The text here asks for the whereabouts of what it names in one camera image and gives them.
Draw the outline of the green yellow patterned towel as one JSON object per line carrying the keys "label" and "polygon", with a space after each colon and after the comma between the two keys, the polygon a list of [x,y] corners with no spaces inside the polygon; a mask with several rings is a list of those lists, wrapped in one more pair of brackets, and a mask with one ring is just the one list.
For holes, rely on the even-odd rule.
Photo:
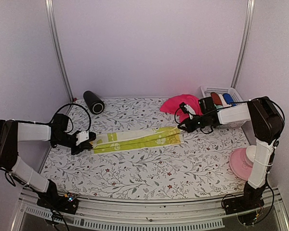
{"label": "green yellow patterned towel", "polygon": [[91,154],[118,153],[131,150],[182,144],[184,138],[177,127],[148,128],[97,135],[91,142]]}

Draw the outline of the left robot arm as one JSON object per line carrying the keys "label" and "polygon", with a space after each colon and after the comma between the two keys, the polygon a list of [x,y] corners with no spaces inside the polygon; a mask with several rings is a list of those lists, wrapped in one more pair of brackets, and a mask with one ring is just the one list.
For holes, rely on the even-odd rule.
{"label": "left robot arm", "polygon": [[0,170],[5,173],[11,185],[15,185],[15,181],[18,181],[25,187],[44,193],[43,200],[52,209],[62,205],[61,196],[55,193],[56,184],[21,158],[19,144],[34,141],[49,142],[52,148],[57,146],[69,148],[72,155],[91,150],[91,142],[96,139],[96,134],[89,128],[83,131],[69,131],[68,126],[72,124],[71,118],[59,110],[48,123],[0,119]]}

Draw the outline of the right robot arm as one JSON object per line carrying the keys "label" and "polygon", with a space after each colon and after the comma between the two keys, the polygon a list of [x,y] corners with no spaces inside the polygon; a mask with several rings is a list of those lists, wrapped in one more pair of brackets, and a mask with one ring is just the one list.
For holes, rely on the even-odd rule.
{"label": "right robot arm", "polygon": [[202,115],[197,115],[190,105],[181,103],[179,109],[188,118],[178,128],[188,133],[205,127],[215,128],[238,121],[250,121],[256,138],[256,149],[251,175],[244,186],[244,196],[239,205],[251,209],[268,186],[267,176],[274,160],[278,139],[285,126],[285,114],[280,106],[267,96],[243,102],[231,102],[223,109],[214,107],[212,97],[200,100]]}

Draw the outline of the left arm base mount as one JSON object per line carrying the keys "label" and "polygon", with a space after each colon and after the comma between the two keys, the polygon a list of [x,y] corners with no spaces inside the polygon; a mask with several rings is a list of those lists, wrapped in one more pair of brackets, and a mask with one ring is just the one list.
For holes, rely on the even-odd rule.
{"label": "left arm base mount", "polygon": [[37,192],[37,195],[39,197],[37,201],[38,206],[52,209],[53,211],[59,211],[72,215],[76,214],[79,205],[78,199],[70,200],[69,197],[60,196],[58,194],[49,196],[47,193],[39,192]]}

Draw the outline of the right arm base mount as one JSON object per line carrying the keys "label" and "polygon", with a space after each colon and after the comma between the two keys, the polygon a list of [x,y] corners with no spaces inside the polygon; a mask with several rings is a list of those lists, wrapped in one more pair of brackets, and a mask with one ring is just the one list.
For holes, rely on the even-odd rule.
{"label": "right arm base mount", "polygon": [[248,202],[244,200],[244,196],[234,196],[227,194],[221,201],[221,206],[227,215],[249,211],[256,208],[262,208],[264,201],[262,198],[256,201]]}

